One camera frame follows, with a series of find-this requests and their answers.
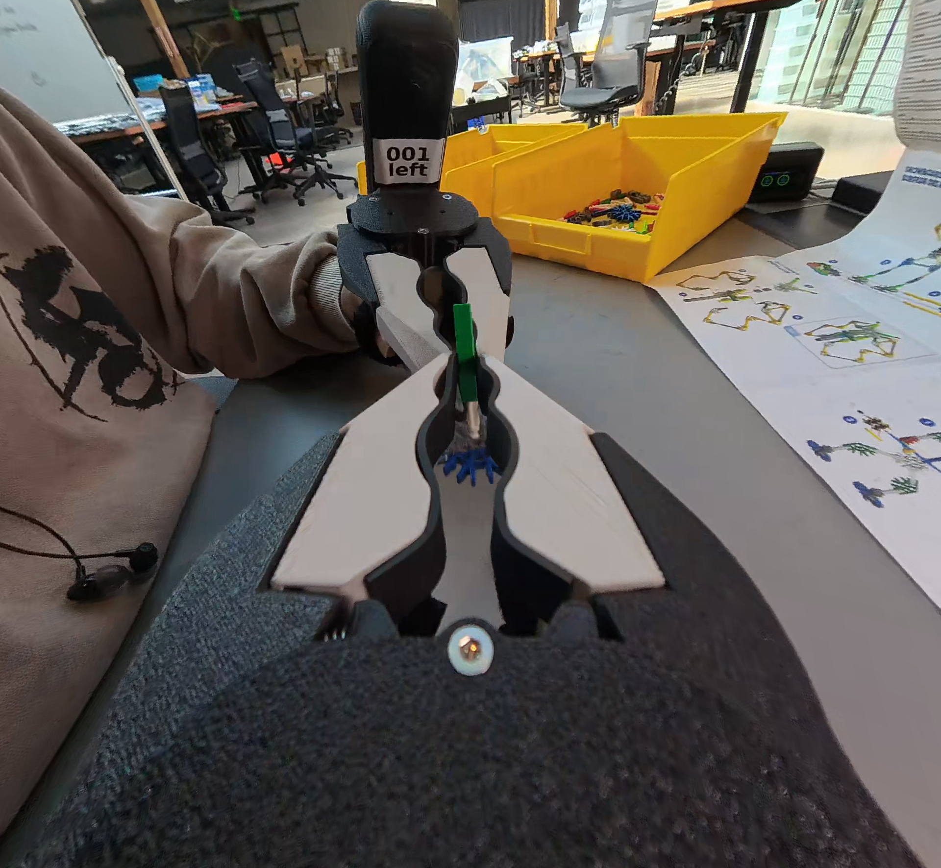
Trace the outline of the whiteboard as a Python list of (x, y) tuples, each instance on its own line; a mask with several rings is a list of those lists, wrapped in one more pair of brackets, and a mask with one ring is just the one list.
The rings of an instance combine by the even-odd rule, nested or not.
[(132, 112), (76, 0), (1, 0), (1, 86), (53, 124)]

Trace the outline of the printed instruction sheet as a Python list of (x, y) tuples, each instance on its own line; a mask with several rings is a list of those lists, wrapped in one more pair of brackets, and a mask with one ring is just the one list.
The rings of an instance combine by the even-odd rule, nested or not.
[(940, 0), (911, 0), (904, 145), (841, 239), (649, 283), (738, 392), (940, 604)]

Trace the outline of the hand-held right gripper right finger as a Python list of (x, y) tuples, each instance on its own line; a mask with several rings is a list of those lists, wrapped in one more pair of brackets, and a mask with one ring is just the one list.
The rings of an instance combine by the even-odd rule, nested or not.
[(491, 535), (500, 594), (663, 588), (594, 431), (494, 357), (480, 359), (478, 383), (500, 471)]

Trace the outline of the background table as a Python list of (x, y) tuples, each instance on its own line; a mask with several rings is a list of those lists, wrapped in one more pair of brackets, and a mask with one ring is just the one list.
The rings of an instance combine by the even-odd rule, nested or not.
[(666, 37), (676, 39), (671, 52), (665, 78), (665, 90), (660, 98), (654, 98), (651, 116), (672, 115), (675, 108), (675, 94), (678, 86), (681, 60), (688, 36), (700, 31), (701, 20), (719, 17), (732, 11), (746, 17), (753, 17), (750, 32), (744, 48), (743, 57), (738, 66), (738, 80), (729, 108), (731, 113), (744, 112), (751, 92), (752, 81), (759, 63), (761, 45), (765, 36), (769, 15), (803, 2), (804, 0), (712, 0), (672, 9), (658, 11), (653, 19), (655, 31)]

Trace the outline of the dark flat device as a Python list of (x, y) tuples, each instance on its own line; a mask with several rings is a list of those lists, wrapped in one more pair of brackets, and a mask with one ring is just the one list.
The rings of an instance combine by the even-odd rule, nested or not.
[(867, 216), (881, 200), (893, 171), (846, 176), (839, 179), (830, 202), (848, 212)]

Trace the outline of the yellow plastic bin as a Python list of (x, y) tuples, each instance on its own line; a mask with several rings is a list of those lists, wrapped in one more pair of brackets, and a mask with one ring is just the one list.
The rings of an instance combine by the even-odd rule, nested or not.
[(524, 214), (526, 207), (546, 216), (556, 180), (555, 150), (547, 146), (584, 133), (584, 123), (489, 124), (448, 137), (441, 191), (475, 205), (479, 216), (499, 219)]
[[(747, 203), (787, 112), (622, 118), (495, 164), (491, 219), (512, 251), (644, 283)], [(564, 220), (613, 189), (659, 195), (651, 231)]]

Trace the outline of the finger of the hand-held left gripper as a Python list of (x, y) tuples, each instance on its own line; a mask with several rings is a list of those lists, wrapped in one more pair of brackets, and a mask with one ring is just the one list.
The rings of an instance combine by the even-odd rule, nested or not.
[(504, 361), (510, 317), (510, 295), (484, 247), (462, 247), (445, 261), (445, 271), (463, 290), (478, 356)]
[(437, 316), (421, 295), (422, 268), (394, 252), (365, 257), (377, 297), (373, 309), (375, 357), (386, 365), (402, 364), (410, 373), (431, 368), (443, 373), (451, 350), (437, 328)]

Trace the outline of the pile of toy pieces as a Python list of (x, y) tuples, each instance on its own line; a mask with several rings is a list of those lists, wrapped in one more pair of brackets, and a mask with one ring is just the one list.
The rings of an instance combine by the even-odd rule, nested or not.
[(664, 203), (663, 193), (615, 189), (605, 198), (569, 211), (560, 220), (575, 226), (610, 228), (647, 236), (653, 233)]

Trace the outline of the black device with green lights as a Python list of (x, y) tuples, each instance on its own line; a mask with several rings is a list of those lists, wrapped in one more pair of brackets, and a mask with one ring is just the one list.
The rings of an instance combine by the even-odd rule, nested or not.
[(824, 147), (815, 142), (772, 144), (759, 169), (748, 203), (803, 200), (813, 187), (824, 153)]

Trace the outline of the green toy connector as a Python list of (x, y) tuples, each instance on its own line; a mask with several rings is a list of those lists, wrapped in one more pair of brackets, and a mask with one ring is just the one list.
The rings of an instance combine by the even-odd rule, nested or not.
[(453, 305), (454, 351), (457, 362), (458, 390), (467, 409), (479, 403), (478, 356), (472, 308), (469, 303)]

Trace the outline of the blue snowflake toy connector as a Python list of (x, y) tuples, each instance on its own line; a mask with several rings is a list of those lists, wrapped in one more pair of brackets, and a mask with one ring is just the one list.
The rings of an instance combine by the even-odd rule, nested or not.
[(500, 465), (490, 455), (485, 446), (473, 446), (461, 451), (447, 451), (440, 460), (442, 473), (444, 477), (454, 475), (457, 484), (464, 481), (470, 481), (471, 486), (476, 486), (479, 474), (487, 480), (489, 484), (494, 484), (496, 477), (500, 476), (502, 469)]

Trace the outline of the grey desk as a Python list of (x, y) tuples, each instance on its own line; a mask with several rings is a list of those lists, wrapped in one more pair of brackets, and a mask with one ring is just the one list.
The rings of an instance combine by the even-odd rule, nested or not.
[[(618, 443), (747, 570), (833, 730), (926, 866), (939, 866), (939, 612), (652, 290), (532, 259), (514, 267), (508, 365)], [(313, 360), (235, 387), (173, 543), (181, 569), (396, 369)]]

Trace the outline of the black office chair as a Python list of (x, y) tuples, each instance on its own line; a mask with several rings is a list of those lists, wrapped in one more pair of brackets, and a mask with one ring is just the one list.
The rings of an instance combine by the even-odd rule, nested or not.
[(580, 65), (568, 24), (557, 28), (563, 66), (559, 105), (589, 128), (618, 124), (622, 108), (644, 94), (645, 60), (659, 0), (606, 0), (592, 62), (592, 79), (581, 84)]
[(289, 190), (302, 207), (307, 192), (321, 187), (343, 200), (340, 181), (355, 183), (356, 178), (334, 173), (327, 159), (327, 153), (341, 144), (340, 130), (331, 123), (318, 125), (315, 121), (310, 126), (297, 125), (267, 69), (256, 61), (237, 65), (235, 70), (256, 105), (249, 115), (254, 142), (248, 151), (257, 159), (262, 174), (251, 188), (252, 197), (266, 204), (273, 192)]

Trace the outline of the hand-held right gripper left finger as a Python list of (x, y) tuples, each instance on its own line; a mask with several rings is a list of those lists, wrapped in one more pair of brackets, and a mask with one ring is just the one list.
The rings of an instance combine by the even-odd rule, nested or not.
[(429, 597), (444, 572), (434, 474), (453, 436), (455, 359), (439, 356), (341, 429), (271, 576), (277, 590)]

